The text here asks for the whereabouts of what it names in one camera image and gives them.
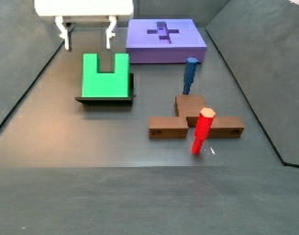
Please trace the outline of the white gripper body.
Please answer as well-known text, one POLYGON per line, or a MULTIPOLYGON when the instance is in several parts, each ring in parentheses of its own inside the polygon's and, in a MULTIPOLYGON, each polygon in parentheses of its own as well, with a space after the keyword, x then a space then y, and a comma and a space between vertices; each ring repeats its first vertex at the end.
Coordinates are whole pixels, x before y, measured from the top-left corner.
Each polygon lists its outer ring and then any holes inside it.
POLYGON ((34 0, 40 16, 129 16, 132 0, 34 0))

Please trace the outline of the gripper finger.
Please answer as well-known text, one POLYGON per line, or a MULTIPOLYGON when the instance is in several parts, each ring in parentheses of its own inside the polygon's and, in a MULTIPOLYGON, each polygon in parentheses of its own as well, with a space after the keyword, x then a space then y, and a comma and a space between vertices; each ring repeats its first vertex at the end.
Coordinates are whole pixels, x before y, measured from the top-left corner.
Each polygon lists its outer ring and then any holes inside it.
POLYGON ((106 49, 109 50, 110 49, 110 40, 112 40, 112 37, 114 37, 114 27, 116 27, 116 16, 109 16, 109 25, 108 25, 108 28, 105 30, 105 37, 106 37, 106 40, 105 40, 105 46, 106 46, 106 49))
POLYGON ((57 16, 54 18, 54 25, 57 26, 60 30, 60 35, 58 37, 64 40, 65 42, 65 50, 69 50, 69 38, 68 38, 68 28, 66 28, 66 23, 64 21, 64 18, 61 16, 57 16))

